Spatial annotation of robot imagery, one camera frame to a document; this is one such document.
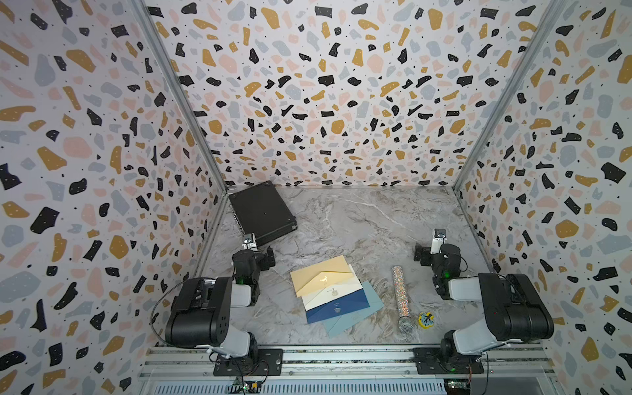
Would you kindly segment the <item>yellow envelope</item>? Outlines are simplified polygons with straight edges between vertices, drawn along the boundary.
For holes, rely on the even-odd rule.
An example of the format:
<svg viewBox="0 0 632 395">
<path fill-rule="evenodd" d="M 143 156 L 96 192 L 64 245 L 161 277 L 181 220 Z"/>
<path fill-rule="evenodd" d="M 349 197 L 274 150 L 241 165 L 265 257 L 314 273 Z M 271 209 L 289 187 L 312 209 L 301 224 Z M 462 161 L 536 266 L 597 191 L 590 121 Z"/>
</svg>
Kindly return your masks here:
<svg viewBox="0 0 632 395">
<path fill-rule="evenodd" d="M 322 291 L 353 277 L 351 267 L 343 256 L 291 272 L 291 280 L 298 297 Z"/>
</svg>

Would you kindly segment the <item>cream white envelope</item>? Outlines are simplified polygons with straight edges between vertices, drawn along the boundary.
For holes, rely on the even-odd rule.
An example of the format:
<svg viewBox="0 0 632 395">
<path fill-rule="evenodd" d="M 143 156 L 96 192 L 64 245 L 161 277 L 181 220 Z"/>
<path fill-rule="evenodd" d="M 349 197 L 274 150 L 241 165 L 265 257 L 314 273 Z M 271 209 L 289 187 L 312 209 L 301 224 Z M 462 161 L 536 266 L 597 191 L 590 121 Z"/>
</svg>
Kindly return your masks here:
<svg viewBox="0 0 632 395">
<path fill-rule="evenodd" d="M 351 272 L 353 276 L 345 281 L 327 286 L 326 288 L 308 294 L 307 296 L 302 296 L 301 299 L 305 309 L 315 309 L 338 298 L 360 291 L 362 285 L 353 268 L 351 268 Z"/>
</svg>

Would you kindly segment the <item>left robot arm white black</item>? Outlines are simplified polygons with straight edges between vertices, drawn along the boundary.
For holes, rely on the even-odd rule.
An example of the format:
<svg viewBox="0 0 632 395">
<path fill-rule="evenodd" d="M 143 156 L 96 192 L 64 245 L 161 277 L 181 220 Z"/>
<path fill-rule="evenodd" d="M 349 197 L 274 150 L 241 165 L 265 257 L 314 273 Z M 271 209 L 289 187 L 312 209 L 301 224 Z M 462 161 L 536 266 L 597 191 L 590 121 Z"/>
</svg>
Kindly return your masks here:
<svg viewBox="0 0 632 395">
<path fill-rule="evenodd" d="M 256 305 L 260 274 L 276 265 L 273 249 L 241 250 L 232 257 L 234 274 L 196 277 L 181 286 L 166 324 L 166 343 L 172 347 L 207 347 L 225 359 L 257 362 L 258 343 L 250 332 L 230 324 L 233 308 Z"/>
</svg>

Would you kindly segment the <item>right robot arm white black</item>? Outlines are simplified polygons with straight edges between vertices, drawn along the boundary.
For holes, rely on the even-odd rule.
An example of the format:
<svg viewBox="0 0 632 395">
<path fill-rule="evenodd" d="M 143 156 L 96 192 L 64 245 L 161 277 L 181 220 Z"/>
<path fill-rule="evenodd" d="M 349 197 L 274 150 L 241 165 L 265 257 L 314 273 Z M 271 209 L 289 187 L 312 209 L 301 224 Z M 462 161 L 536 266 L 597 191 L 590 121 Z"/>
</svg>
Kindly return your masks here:
<svg viewBox="0 0 632 395">
<path fill-rule="evenodd" d="M 444 335 L 436 357 L 442 365 L 464 363 L 506 344 L 553 336 L 553 318 L 526 275 L 479 273 L 464 277 L 461 264 L 466 260 L 460 248 L 451 244 L 417 245 L 414 260 L 432 269 L 434 289 L 443 300 L 482 303 L 481 319 Z"/>
</svg>

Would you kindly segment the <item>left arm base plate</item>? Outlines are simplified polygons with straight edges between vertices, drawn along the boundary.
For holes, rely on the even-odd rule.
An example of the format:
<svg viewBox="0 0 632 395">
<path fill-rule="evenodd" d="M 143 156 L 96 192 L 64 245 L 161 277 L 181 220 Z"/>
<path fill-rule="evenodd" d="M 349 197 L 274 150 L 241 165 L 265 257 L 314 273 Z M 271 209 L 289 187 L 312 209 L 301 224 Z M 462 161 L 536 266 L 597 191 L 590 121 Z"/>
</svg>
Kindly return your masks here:
<svg viewBox="0 0 632 395">
<path fill-rule="evenodd" d="M 282 348 L 263 348 L 250 351 L 244 357 L 217 356 L 213 375 L 222 376 L 279 376 L 283 364 Z"/>
</svg>

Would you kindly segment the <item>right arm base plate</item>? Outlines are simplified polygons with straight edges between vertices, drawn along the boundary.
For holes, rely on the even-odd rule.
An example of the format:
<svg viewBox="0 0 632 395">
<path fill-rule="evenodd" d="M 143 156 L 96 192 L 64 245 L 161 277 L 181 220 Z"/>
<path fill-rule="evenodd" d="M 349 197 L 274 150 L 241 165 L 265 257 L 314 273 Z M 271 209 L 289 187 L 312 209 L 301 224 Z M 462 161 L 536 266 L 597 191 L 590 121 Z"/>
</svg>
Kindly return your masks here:
<svg viewBox="0 0 632 395">
<path fill-rule="evenodd" d="M 440 347 L 412 350 L 418 375 L 478 375 L 484 373 L 479 355 L 462 355 Z"/>
</svg>

